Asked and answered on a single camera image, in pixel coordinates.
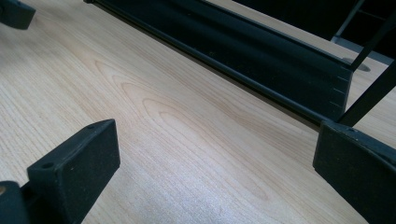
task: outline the wooden table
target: wooden table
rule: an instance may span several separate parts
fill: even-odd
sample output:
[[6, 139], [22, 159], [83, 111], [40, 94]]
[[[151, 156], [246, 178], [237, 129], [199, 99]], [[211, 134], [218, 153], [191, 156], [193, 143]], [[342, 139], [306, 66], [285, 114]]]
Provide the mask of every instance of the wooden table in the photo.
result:
[[[356, 54], [229, 0], [212, 2], [339, 57]], [[29, 0], [0, 25], [0, 180], [114, 118], [121, 168], [86, 223], [363, 223], [316, 174], [318, 133], [285, 109], [82, 0]], [[354, 76], [353, 102], [386, 66]], [[396, 146], [393, 91], [356, 127]]]

